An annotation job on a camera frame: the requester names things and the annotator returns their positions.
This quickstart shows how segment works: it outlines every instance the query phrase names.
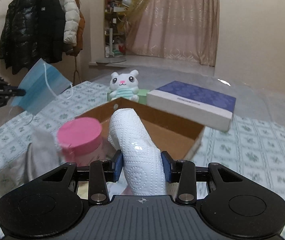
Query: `crosshair symbol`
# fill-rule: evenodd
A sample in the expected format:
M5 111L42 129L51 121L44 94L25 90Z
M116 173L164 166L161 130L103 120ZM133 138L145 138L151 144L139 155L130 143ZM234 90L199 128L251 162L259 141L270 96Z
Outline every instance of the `crosshair symbol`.
M140 199L138 199L138 201L141 203L141 204L144 204L146 201L148 201L147 199L145 199L145 198L140 198Z

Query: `plush toy's ear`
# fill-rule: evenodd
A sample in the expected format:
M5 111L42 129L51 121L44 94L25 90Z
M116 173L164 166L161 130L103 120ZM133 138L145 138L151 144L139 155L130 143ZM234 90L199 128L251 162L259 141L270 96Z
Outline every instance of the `plush toy's ear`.
M138 76L138 71L137 70L133 70L132 72L130 72L131 75L133 75L134 77Z
M115 78L116 76L119 76L117 72L112 73L111 78Z

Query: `stuffed animal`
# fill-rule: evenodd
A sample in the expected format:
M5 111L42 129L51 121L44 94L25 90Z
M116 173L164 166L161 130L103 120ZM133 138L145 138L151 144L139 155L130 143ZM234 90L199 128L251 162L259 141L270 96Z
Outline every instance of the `stuffed animal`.
M138 71L133 70L129 74L112 73L110 81L111 100L116 98L126 98L134 102L138 102Z

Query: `blue surgical mask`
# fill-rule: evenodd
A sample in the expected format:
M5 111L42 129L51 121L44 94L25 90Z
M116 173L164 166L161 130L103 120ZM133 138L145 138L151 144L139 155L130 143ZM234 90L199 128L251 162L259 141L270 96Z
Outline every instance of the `blue surgical mask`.
M25 96L15 97L11 106L20 106L36 115L70 86L71 82L54 66L40 59L19 85L19 89L26 91Z

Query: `pink curtain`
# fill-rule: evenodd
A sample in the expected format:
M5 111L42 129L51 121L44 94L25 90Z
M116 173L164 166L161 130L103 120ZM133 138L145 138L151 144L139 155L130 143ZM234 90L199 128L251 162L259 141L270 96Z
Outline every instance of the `pink curtain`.
M130 26L126 48L138 55L215 66L219 0L151 0Z

